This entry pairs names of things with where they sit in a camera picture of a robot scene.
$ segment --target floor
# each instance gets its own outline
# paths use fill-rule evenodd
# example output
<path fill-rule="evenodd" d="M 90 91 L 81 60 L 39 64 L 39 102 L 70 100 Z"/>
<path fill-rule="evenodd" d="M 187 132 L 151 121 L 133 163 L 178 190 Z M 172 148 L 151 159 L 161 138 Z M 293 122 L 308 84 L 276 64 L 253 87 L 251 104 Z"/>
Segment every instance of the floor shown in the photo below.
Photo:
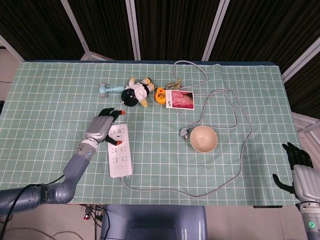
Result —
<path fill-rule="evenodd" d="M 0 81 L 12 82 L 19 62 L 6 50 L 0 49 Z M 10 83 L 0 82 L 0 101 L 7 97 Z M 5 240 L 47 240 L 47 236 L 28 229 L 41 230 L 51 236 L 57 232 L 73 231 L 84 240 L 94 239 L 94 222 L 84 220 L 79 205 L 42 205 L 35 210 L 18 213 L 7 226 Z M 306 240 L 301 214 L 295 206 L 257 209 L 251 206 L 206 207 L 209 240 Z M 80 239 L 65 232 L 56 240 Z"/>

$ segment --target table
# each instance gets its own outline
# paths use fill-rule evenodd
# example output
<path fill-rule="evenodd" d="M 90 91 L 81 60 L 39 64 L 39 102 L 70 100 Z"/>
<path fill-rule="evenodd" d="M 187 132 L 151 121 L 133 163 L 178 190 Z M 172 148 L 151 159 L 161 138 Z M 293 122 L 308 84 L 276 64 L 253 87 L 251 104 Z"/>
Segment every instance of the table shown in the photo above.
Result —
<path fill-rule="evenodd" d="M 270 63 L 201 62 L 208 84 L 193 88 L 207 93 L 233 88 L 254 126 L 244 154 L 240 178 L 203 199 L 189 199 L 172 192 L 130 192 L 119 179 L 109 176 L 107 144 L 99 150 L 82 176 L 72 203 L 180 204 L 180 205 L 293 205 L 294 196 L 280 190 L 272 174 L 289 184 L 291 171 L 281 144 L 298 144 L 287 95 L 278 66 Z M 177 66 L 182 84 L 204 80 L 197 68 Z M 239 170 L 240 150 L 250 126 L 235 97 L 239 126 L 216 130 L 214 152 L 196 153 L 179 137 L 188 125 L 173 109 L 159 105 L 152 96 L 148 108 L 126 107 L 119 93 L 99 98 L 98 84 L 126 86 L 131 77 L 149 77 L 157 86 L 175 82 L 173 65 L 148 62 L 24 62 L 17 69 L 0 117 L 0 189 L 48 183 L 58 178 L 84 137 L 84 130 L 103 108 L 123 109 L 116 124 L 129 130 L 133 176 L 129 186 L 173 188 L 203 194 L 232 178 Z M 205 96 L 195 98 L 194 111 L 182 111 L 198 119 Z M 228 100 L 212 97 L 204 124 L 234 123 Z"/>

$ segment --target plush doll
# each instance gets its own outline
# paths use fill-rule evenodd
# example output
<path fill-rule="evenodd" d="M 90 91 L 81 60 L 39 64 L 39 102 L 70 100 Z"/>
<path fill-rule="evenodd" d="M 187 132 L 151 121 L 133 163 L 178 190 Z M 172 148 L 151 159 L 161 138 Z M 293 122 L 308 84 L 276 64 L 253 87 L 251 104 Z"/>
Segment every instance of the plush doll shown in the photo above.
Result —
<path fill-rule="evenodd" d="M 143 81 L 135 83 L 135 78 L 132 77 L 129 86 L 126 86 L 121 94 L 122 103 L 133 107 L 139 102 L 146 108 L 148 106 L 146 98 L 153 90 L 155 90 L 155 86 L 151 83 L 150 78 L 146 77 Z"/>

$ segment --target power outlet socket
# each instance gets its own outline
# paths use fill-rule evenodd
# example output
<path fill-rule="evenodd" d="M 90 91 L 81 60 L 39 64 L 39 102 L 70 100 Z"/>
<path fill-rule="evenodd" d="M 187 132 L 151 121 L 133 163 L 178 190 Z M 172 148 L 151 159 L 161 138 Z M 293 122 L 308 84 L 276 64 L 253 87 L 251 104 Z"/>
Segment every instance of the power outlet socket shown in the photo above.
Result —
<path fill-rule="evenodd" d="M 116 141 L 122 141 L 118 146 L 108 143 L 110 177 L 120 178 L 131 176 L 133 170 L 127 124 L 113 125 L 110 128 L 109 136 Z"/>

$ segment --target card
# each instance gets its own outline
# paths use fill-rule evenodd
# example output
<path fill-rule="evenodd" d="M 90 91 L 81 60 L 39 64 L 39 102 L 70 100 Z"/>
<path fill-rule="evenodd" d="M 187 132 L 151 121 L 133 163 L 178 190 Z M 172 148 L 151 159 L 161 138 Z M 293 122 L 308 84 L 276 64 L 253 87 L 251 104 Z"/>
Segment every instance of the card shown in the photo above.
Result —
<path fill-rule="evenodd" d="M 165 90 L 165 102 L 167 109 L 195 109 L 192 91 Z"/>

